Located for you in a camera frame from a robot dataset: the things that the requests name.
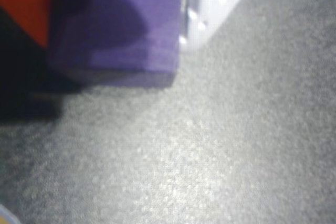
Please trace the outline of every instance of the white object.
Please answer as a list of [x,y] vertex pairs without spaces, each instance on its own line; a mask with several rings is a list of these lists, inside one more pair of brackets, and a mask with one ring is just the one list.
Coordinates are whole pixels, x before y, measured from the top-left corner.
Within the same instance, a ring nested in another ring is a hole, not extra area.
[[0,205],[0,223],[20,224],[18,219],[2,205]]
[[185,0],[180,44],[183,51],[198,49],[220,28],[240,0]]

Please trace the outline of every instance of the gray surface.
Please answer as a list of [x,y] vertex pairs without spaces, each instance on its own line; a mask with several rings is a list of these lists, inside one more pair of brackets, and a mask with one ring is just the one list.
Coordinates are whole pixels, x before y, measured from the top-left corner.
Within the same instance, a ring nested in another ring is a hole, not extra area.
[[336,223],[336,0],[244,0],[166,90],[0,127],[23,223]]

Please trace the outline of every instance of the red block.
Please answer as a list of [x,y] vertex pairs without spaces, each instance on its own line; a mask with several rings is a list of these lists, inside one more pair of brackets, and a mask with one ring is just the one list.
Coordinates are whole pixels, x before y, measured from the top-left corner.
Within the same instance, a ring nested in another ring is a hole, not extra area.
[[13,20],[43,47],[48,45],[50,0],[0,0]]

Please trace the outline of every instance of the purple foam block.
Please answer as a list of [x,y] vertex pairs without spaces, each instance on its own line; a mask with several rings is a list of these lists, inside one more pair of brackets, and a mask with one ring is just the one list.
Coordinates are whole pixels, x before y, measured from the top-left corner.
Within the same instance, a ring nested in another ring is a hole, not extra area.
[[169,86],[180,8],[181,0],[52,0],[48,62],[83,84]]

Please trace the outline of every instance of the white plastic piece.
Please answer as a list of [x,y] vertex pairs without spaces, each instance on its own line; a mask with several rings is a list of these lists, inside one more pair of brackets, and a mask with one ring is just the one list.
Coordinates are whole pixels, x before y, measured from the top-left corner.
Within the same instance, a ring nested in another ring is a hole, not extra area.
[[0,205],[0,223],[20,224],[19,220],[2,205]]
[[183,51],[204,45],[240,0],[185,0],[180,36]]

